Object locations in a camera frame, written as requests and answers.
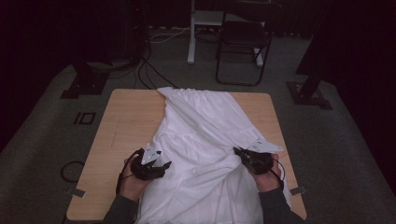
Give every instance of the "gray sleeve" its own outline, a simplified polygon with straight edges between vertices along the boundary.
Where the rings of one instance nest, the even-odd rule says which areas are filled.
[[[106,213],[103,224],[130,224],[136,216],[137,208],[137,202],[117,195]]]
[[[291,212],[281,189],[259,193],[262,204],[263,223],[300,224],[304,220]]]

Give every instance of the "wooden table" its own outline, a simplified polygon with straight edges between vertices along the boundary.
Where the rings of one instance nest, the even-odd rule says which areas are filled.
[[[271,97],[266,93],[231,92],[251,122],[270,142],[282,146],[279,153],[290,189],[297,181],[276,118]],[[103,220],[115,197],[118,175],[124,159],[145,147],[164,118],[165,98],[157,91],[114,90],[92,143],[77,189],[84,197],[73,196],[67,210],[72,221]],[[306,218],[300,194],[290,196],[291,210]]]

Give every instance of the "person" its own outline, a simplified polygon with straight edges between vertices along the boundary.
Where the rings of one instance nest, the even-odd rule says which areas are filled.
[[[278,155],[273,154],[274,166],[272,170],[278,176],[281,171],[277,165]],[[106,213],[104,224],[130,224],[133,222],[137,209],[138,199],[143,194],[145,188],[152,182],[143,181],[136,178],[131,172],[131,162],[127,164],[122,183],[120,184],[120,193],[116,195],[113,204]],[[259,190],[259,197],[262,204],[263,223],[270,224],[300,224],[304,220],[290,210],[286,202],[285,195],[280,187],[278,178],[268,172],[263,175],[254,175],[250,173],[256,181]]]

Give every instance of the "metal chair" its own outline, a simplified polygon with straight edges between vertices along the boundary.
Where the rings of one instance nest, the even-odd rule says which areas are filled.
[[[226,4],[223,18],[221,22],[220,38],[217,50],[217,67],[216,80],[222,84],[242,85],[242,86],[256,86],[262,81],[262,75],[265,68],[265,63],[268,57],[268,52],[271,46],[273,31],[275,30],[279,20],[283,14],[283,9],[279,4],[270,3],[268,1],[253,1],[253,0],[229,0]],[[242,21],[229,21],[230,15],[237,16]],[[253,62],[256,62],[257,57],[266,48],[265,55],[262,60],[262,69],[257,81],[252,83],[224,81],[219,77],[219,64],[222,52],[228,53],[245,53],[222,50],[222,45],[225,44],[232,48],[248,48],[254,55]]]

